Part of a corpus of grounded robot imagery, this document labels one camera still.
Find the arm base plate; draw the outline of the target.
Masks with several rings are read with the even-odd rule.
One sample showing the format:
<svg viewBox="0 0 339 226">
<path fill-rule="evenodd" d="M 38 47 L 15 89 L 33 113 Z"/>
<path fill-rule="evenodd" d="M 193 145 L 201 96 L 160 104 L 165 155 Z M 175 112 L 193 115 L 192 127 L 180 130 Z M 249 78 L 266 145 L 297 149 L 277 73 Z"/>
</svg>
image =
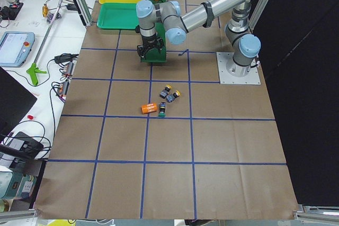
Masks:
<svg viewBox="0 0 339 226">
<path fill-rule="evenodd" d="M 260 77 L 255 60 L 247 67 L 237 65 L 233 52 L 216 52 L 220 84 L 260 85 Z"/>
</svg>

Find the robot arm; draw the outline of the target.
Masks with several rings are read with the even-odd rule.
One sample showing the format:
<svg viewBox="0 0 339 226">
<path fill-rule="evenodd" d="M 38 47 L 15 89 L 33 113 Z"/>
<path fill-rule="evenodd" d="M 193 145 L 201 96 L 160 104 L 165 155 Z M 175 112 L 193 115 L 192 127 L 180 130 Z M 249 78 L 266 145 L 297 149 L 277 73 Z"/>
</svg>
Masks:
<svg viewBox="0 0 339 226">
<path fill-rule="evenodd" d="M 137 47 L 138 55 L 146 54 L 164 47 L 163 39 L 158 36 L 156 23 L 162 23 L 165 34 L 171 44 L 181 44 L 186 35 L 198 27 L 208 28 L 220 15 L 231 11 L 232 16 L 226 24 L 225 34 L 234 48 L 232 59 L 226 64 L 227 71 L 235 77 L 244 77 L 253 68 L 252 61 L 258 56 L 261 42 L 249 31 L 249 12 L 254 0 L 207 0 L 197 8 L 181 15 L 177 1 L 154 4 L 141 0 L 136 4 L 139 25 L 137 33 L 141 35 L 142 44 Z"/>
</svg>

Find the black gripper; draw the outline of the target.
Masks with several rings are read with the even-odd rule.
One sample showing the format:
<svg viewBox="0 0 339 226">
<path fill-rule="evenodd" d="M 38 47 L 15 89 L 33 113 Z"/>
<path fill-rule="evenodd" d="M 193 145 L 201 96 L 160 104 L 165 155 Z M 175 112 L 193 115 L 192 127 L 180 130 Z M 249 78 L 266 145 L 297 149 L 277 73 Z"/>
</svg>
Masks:
<svg viewBox="0 0 339 226">
<path fill-rule="evenodd" d="M 141 58 L 145 58 L 146 54 L 156 49 L 159 54 L 164 47 L 164 41 L 161 37 L 141 37 L 142 45 L 137 46 L 137 53 Z"/>
</svg>

